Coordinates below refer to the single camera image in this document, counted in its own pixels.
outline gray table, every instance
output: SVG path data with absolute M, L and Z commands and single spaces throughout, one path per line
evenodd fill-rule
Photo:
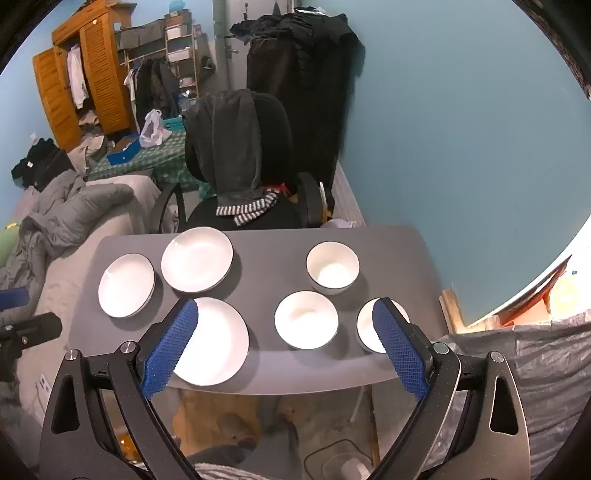
M 250 336 L 241 370 L 226 382 L 195 387 L 173 375 L 169 385 L 238 394 L 298 394 L 358 387 L 396 377 L 386 355 L 366 353 L 358 342 L 356 317 L 366 301 L 391 297 L 432 340 L 447 333 L 433 264 L 418 232 L 406 226 L 227 232 L 235 250 L 227 277 L 207 295 L 240 312 Z M 86 356 L 113 352 L 126 340 L 139 340 L 162 320 L 178 294 L 162 279 L 160 259 L 175 235 L 110 236 L 101 241 L 78 299 L 69 344 Z M 349 245 L 359 256 L 359 277 L 345 292 L 329 298 L 339 312 L 339 330 L 315 351 L 289 347 L 275 330 L 279 302 L 298 290 L 311 290 L 306 255 L 322 241 Z M 157 274 L 148 304 L 130 319 L 111 319 L 100 308 L 97 289 L 108 265 L 127 253 L 140 253 Z

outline white bowl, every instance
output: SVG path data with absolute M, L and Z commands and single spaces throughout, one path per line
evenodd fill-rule
M 361 310 L 357 315 L 357 335 L 359 336 L 359 340 L 361 340 L 362 346 L 368 348 L 372 352 L 386 353 L 386 349 L 382 345 L 382 342 L 378 337 L 378 333 L 375 331 L 374 321 L 372 319 L 374 304 L 378 300 L 379 299 L 370 300 L 365 305 L 363 305 L 363 307 L 361 307 Z M 403 306 L 393 300 L 392 303 L 394 303 L 395 307 L 400 310 L 400 313 L 402 313 L 402 316 L 406 319 L 406 321 L 410 323 L 408 313 L 406 310 L 404 310 Z
M 359 259 L 347 245 L 323 242 L 308 253 L 306 270 L 314 288 L 331 295 L 342 292 L 355 281 L 359 275 Z
M 325 296 L 297 291 L 277 307 L 275 328 L 292 347 L 311 350 L 332 340 L 339 328 L 339 314 Z
M 191 228 L 177 235 L 164 250 L 162 275 L 176 290 L 199 293 L 224 279 L 233 255 L 230 239 L 219 230 Z

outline wooden plank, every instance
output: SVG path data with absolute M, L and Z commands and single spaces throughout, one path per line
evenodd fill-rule
M 466 333 L 467 328 L 464 324 L 464 319 L 462 317 L 460 305 L 457 301 L 456 292 L 450 288 L 443 290 L 439 299 L 449 332 Z
M 480 322 L 466 326 L 462 316 L 462 310 L 460 309 L 460 304 L 457 301 L 456 292 L 451 288 L 441 292 L 439 303 L 441 304 L 441 309 L 443 310 L 449 333 L 483 332 L 484 330 L 503 328 L 497 315 L 487 317 Z

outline black coat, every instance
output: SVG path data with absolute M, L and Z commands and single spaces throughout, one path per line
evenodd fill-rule
M 178 78 L 161 59 L 146 60 L 136 76 L 135 108 L 138 125 L 144 127 L 146 115 L 153 109 L 162 112 L 162 118 L 180 114 Z
M 278 98 L 293 134 L 293 171 L 332 186 L 359 47 L 347 17 L 266 15 L 232 27 L 251 35 L 246 86 Z

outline door handle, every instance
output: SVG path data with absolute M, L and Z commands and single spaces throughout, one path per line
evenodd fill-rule
M 235 48 L 232 48 L 230 45 L 226 45 L 226 59 L 227 60 L 231 60 L 232 59 L 232 54 L 233 53 L 239 53 L 239 51 L 236 50 Z

